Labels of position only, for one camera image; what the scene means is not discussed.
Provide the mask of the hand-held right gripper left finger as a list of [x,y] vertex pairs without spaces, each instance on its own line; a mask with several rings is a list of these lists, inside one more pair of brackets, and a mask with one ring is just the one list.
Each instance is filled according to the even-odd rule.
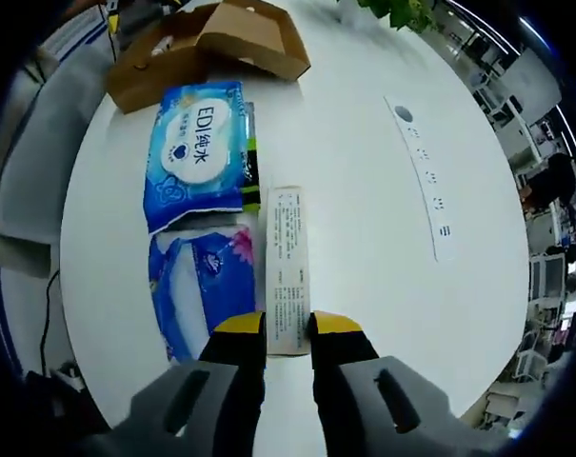
[[199,359],[135,394],[128,417],[85,441],[88,456],[249,456],[265,395],[265,314],[228,318]]

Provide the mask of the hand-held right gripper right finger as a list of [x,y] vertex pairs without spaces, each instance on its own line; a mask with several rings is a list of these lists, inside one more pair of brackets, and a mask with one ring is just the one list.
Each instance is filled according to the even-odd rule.
[[447,395],[405,363],[381,357],[352,319],[308,319],[313,397],[330,456],[491,456],[500,441],[450,410]]

